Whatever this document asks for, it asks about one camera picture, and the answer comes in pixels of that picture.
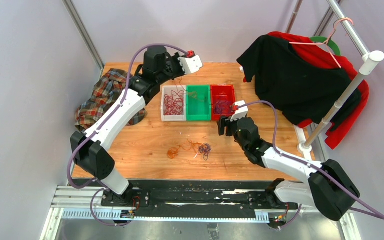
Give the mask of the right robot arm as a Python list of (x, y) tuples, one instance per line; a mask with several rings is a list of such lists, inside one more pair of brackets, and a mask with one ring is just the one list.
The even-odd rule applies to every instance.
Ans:
[(283, 172), (298, 182), (274, 180), (265, 190), (266, 203), (274, 209), (284, 203), (315, 207), (326, 218), (339, 221), (361, 194), (342, 166), (335, 160), (307, 160), (276, 148), (260, 137), (250, 117), (217, 121), (218, 134), (233, 137), (254, 165)]

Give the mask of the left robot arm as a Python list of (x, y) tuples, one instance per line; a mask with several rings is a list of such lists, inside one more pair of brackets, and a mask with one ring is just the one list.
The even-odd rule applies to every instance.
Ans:
[[(161, 85), (169, 80), (193, 74), (200, 70), (202, 62), (193, 51), (167, 43), (152, 43), (141, 47), (132, 57), (128, 72), (142, 51), (159, 52), (163, 59), (157, 62), (157, 70), (150, 76), (127, 75), (125, 89), (109, 110), (85, 132), (76, 131), (71, 136), (72, 154), (66, 169), (68, 182), (75, 189), (83, 189), (98, 182), (104, 190), (114, 193), (120, 206), (129, 206), (133, 193), (130, 182), (116, 170), (115, 160), (108, 150), (116, 136), (131, 118), (140, 112), (156, 96)], [(83, 185), (76, 185), (72, 178), (72, 166), (76, 164), (93, 178)]]

